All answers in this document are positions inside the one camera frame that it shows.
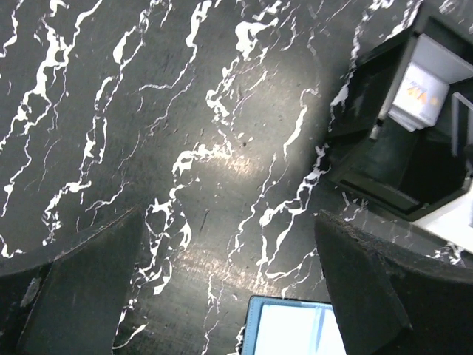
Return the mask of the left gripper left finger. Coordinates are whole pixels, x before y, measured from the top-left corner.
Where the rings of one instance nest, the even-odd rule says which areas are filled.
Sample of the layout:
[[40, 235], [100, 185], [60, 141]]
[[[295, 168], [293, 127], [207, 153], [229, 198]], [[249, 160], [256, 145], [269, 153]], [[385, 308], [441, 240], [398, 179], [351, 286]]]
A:
[[143, 216], [134, 207], [63, 240], [1, 247], [2, 354], [111, 354]]

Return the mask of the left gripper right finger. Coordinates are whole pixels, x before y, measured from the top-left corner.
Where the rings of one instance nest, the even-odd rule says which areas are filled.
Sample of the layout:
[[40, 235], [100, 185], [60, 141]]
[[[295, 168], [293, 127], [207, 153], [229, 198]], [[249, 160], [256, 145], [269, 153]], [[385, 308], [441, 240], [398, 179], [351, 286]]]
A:
[[472, 270], [366, 233], [329, 212], [315, 240], [347, 354], [471, 354]]

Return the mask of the blue leather card holder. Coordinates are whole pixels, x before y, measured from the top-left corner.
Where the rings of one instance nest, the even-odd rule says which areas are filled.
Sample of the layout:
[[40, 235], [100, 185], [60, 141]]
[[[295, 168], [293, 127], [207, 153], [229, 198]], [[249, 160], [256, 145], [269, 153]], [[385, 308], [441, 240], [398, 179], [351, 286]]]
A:
[[252, 296], [239, 352], [345, 354], [333, 306], [326, 302]]

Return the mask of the three-compartment black white tray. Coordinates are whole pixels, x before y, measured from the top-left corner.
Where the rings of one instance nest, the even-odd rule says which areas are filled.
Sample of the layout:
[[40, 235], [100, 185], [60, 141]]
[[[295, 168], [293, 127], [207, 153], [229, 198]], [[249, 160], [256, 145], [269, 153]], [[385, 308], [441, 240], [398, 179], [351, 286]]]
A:
[[449, 87], [437, 123], [409, 132], [388, 116], [420, 35], [472, 64], [472, 37], [435, 10], [357, 62], [328, 136], [329, 179], [465, 251], [472, 250], [472, 77]]

